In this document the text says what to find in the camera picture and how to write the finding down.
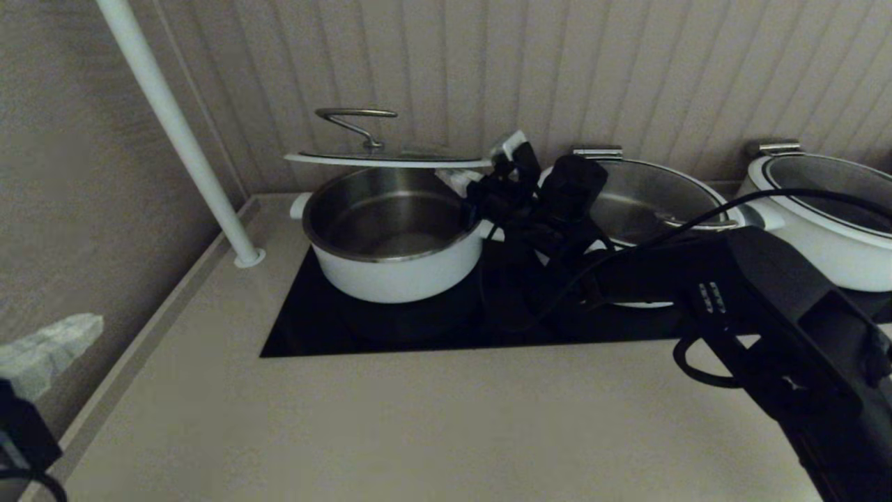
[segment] white tissue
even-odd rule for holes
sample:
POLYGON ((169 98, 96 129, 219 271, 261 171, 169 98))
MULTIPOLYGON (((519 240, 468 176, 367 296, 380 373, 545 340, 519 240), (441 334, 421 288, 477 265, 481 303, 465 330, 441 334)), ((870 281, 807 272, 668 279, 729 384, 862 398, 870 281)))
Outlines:
POLYGON ((461 198, 467 197, 467 186, 471 181, 483 179, 481 173, 470 169, 437 169, 434 174, 461 198))
POLYGON ((103 332, 103 317, 74 314, 0 347, 0 377, 18 397, 35 401, 103 332))

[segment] black induction cooktop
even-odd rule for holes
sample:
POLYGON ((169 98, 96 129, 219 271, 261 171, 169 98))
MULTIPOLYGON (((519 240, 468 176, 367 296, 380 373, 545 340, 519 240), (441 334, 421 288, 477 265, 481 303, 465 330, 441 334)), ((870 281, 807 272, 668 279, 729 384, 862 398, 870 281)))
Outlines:
MULTIPOLYGON (((501 251, 501 244, 487 243, 483 260, 499 259, 501 251)), ((481 283, 486 280, 478 264, 459 284, 435 297, 376 304, 332 286, 311 249, 260 357, 677 339, 675 333, 686 328, 673 307, 607 305, 588 313, 558 309, 535 328, 505 330, 483 309, 481 283)), ((889 294, 851 292, 850 297, 878 322, 892 317, 889 294)))

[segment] beige countertop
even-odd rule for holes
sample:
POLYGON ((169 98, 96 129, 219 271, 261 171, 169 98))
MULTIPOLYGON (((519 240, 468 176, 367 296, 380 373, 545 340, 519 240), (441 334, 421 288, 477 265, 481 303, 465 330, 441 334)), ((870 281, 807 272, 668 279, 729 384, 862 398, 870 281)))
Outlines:
POLYGON ((254 201, 266 260, 209 250, 66 434, 71 500, 819 500, 672 341, 259 359, 308 248, 288 201, 254 201))

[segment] black cable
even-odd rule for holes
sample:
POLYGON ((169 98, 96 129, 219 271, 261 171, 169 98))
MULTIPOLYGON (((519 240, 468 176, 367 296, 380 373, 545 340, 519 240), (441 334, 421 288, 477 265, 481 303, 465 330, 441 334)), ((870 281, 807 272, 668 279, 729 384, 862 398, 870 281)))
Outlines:
POLYGON ((815 190, 815 189, 810 189, 810 188, 777 188, 774 190, 762 190, 762 191, 758 191, 758 192, 753 192, 750 194, 746 194, 745 196, 738 197, 728 203, 719 205, 715 209, 712 209, 711 211, 707 211, 707 212, 701 214, 697 218, 690 220, 689 222, 683 224, 682 226, 680 226, 676 229, 669 230, 669 231, 667 231, 663 234, 660 234, 650 240, 642 242, 641 244, 637 245, 636 247, 627 247, 626 249, 617 251, 616 253, 613 253, 612 255, 602 256, 599 260, 586 265, 584 268, 582 268, 582 270, 580 270, 578 273, 576 273, 573 276, 573 278, 571 278, 567 282, 567 284, 565 284, 564 287, 561 288, 555 294, 554 297, 552 297, 552 299, 546 304, 545 308, 543 308, 541 311, 539 311, 538 314, 536 314, 534 316, 534 320, 532 322, 530 322, 524 326, 521 326, 519 328, 514 328, 513 330, 516 330, 516 331, 529 330, 530 328, 535 326, 538 322, 541 322, 548 314, 551 314, 551 312, 555 308, 558 307, 558 304, 560 303, 561 299, 563 299, 567 295, 567 293, 569 293, 573 289, 573 287, 576 285, 577 282, 579 282, 583 277, 585 277, 585 275, 587 273, 600 267, 605 262, 607 262, 613 258, 616 258, 617 256, 620 256, 620 255, 626 255, 629 253, 643 251, 650 247, 654 247, 658 244, 662 244, 663 242, 666 242, 667 240, 677 237, 677 236, 681 235, 682 233, 692 229, 693 227, 696 227, 697 225, 699 225, 702 222, 706 222, 707 220, 710 220, 710 219, 714 218, 715 216, 718 216, 719 214, 725 213, 732 207, 737 207, 738 205, 745 204, 749 201, 757 200, 759 198, 765 198, 765 197, 816 197, 816 198, 835 200, 838 202, 843 202, 846 204, 861 207, 862 209, 865 209, 872 213, 875 213, 875 214, 878 214, 885 218, 888 218, 889 221, 892 222, 892 211, 888 210, 886 207, 883 207, 882 205, 875 204, 870 201, 863 200, 858 197, 849 196, 846 194, 840 194, 837 192, 830 192, 828 190, 815 190))
POLYGON ((68 502, 68 495, 65 494, 65 489, 53 476, 47 473, 30 469, 3 469, 0 471, 0 480, 35 481, 49 490, 56 502, 68 502))
POLYGON ((712 373, 698 370, 688 364, 688 349, 699 339, 700 337, 697 335, 686 335, 678 340, 678 343, 675 344, 675 348, 672 351, 672 357, 675 360, 675 363, 678 364, 678 367, 681 368, 684 374, 700 383, 705 383, 706 385, 711 385, 713 387, 722 387, 724 389, 740 389, 742 386, 734 377, 713 375, 712 373))

